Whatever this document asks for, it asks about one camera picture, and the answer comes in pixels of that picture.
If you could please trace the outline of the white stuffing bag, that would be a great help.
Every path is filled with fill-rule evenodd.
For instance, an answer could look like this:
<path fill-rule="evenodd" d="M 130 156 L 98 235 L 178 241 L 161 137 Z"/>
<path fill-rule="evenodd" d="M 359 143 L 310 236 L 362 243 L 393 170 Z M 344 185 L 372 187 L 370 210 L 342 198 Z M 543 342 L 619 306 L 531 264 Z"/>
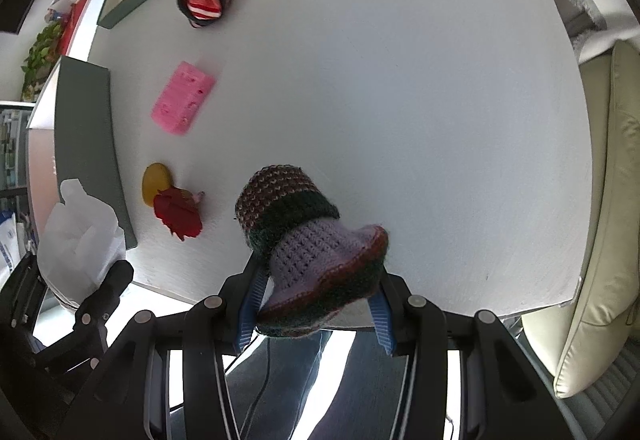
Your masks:
<path fill-rule="evenodd" d="M 117 260 L 126 258 L 124 230 L 114 209 L 89 195 L 79 180 L 60 185 L 37 249 L 40 273 L 59 301 L 76 309 L 95 292 Z"/>

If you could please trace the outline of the brown purple knit hat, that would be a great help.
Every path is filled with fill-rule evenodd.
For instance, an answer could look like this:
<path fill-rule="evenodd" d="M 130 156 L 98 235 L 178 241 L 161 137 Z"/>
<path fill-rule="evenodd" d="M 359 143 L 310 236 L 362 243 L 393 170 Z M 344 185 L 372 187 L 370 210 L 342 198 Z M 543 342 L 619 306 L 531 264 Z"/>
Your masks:
<path fill-rule="evenodd" d="M 235 218 L 273 282 L 258 311 L 260 334 L 310 335 L 378 289 L 386 230 L 377 224 L 349 229 L 302 168 L 256 171 L 236 200 Z"/>

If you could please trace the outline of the dark red fabric flower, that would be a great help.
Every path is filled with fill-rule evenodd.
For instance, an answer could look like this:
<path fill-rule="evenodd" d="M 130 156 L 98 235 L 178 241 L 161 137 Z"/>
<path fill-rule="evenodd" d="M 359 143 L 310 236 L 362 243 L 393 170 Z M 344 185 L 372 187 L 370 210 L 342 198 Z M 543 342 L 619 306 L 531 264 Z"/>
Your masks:
<path fill-rule="evenodd" d="M 199 204 L 190 191 L 174 186 L 153 198 L 155 217 L 182 242 L 186 238 L 197 238 L 203 230 Z"/>

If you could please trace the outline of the yellow round soap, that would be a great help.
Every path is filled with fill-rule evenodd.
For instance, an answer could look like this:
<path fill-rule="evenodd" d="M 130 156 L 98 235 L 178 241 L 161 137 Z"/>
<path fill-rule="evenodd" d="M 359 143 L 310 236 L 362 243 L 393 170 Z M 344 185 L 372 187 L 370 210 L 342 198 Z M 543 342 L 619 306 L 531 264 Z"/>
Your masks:
<path fill-rule="evenodd" d="M 147 166 L 142 177 L 141 193 L 145 205 L 153 206 L 154 198 L 160 191 L 165 191 L 174 185 L 172 174 L 167 166 L 154 163 Z"/>

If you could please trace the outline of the cream leather sofa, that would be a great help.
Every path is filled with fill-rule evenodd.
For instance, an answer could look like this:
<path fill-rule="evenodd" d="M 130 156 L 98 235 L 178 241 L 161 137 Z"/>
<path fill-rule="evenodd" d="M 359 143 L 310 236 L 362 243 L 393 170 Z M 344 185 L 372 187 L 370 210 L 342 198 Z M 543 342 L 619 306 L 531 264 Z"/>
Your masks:
<path fill-rule="evenodd" d="M 639 53 L 616 41 L 579 70 L 592 154 L 582 279 L 570 304 L 522 319 L 559 399 L 593 385 L 639 329 Z"/>

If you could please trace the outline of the large grey open box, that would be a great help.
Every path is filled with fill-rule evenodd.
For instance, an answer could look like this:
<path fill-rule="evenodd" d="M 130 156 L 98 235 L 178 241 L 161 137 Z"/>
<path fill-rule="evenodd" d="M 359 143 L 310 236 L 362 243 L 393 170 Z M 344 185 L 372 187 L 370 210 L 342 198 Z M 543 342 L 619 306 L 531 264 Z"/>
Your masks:
<path fill-rule="evenodd" d="M 27 125 L 27 184 L 37 249 L 60 185 L 80 181 L 109 204 L 124 230 L 126 252 L 137 246 L 120 181 L 112 124 L 110 72 L 63 56 L 47 79 Z"/>

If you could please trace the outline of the pink cheese sponge near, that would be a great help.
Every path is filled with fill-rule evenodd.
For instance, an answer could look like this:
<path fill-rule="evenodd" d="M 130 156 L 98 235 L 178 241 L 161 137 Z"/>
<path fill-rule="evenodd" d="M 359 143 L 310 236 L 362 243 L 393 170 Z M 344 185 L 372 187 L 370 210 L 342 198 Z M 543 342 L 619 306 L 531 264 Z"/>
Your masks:
<path fill-rule="evenodd" d="M 182 61 L 155 101 L 152 121 L 168 134 L 183 136 L 191 128 L 215 84 L 214 76 Z"/>

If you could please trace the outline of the green potted vine plant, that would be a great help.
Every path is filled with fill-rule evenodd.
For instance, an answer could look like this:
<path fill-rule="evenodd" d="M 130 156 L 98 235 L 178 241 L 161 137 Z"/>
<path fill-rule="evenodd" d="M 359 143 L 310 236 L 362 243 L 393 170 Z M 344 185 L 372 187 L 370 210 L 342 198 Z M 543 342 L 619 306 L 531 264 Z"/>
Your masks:
<path fill-rule="evenodd" d="M 53 21 L 44 26 L 36 40 L 29 48 L 21 70 L 24 73 L 21 100 L 36 102 L 44 83 L 49 77 L 54 64 L 58 62 L 60 52 L 58 44 L 63 35 L 64 24 Z"/>

